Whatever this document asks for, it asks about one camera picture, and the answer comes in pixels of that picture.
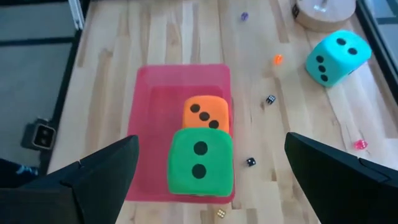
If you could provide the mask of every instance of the metal frame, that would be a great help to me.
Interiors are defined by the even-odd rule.
[[[72,13],[73,23],[75,24],[76,30],[83,30],[85,26],[85,18],[83,11],[81,10],[81,4],[79,0],[68,0],[70,11]]]

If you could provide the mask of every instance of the pink die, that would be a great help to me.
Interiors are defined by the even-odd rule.
[[[355,149],[365,149],[368,146],[368,143],[365,140],[358,140],[354,143],[354,148]]]

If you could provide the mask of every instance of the wooden tabletop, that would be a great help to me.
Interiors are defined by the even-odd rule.
[[[355,17],[345,29],[362,35]],[[126,135],[142,65],[225,63],[234,102],[233,202],[125,202],[117,223],[318,223],[287,161],[286,132],[398,168],[398,110],[375,60],[329,89],[305,71],[306,56],[325,35],[296,24],[289,0],[93,1],[50,172]],[[275,54],[284,56],[282,65],[272,64]],[[264,104],[268,95],[276,96],[273,105]],[[366,150],[353,149],[358,139],[369,143]],[[242,166],[248,157],[257,165]],[[215,215],[219,208],[224,219]]]

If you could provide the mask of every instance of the red plastic tray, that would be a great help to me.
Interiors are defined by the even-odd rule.
[[[139,138],[139,159],[126,200],[146,202],[228,203],[229,197],[175,195],[167,186],[167,158],[173,135],[182,128],[186,99],[197,95],[224,98],[232,135],[231,77],[226,65],[145,66],[137,73],[127,134]]]

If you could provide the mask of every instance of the orange die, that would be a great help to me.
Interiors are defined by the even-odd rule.
[[[229,133],[228,103],[218,96],[194,96],[184,103],[182,128],[216,128]]]

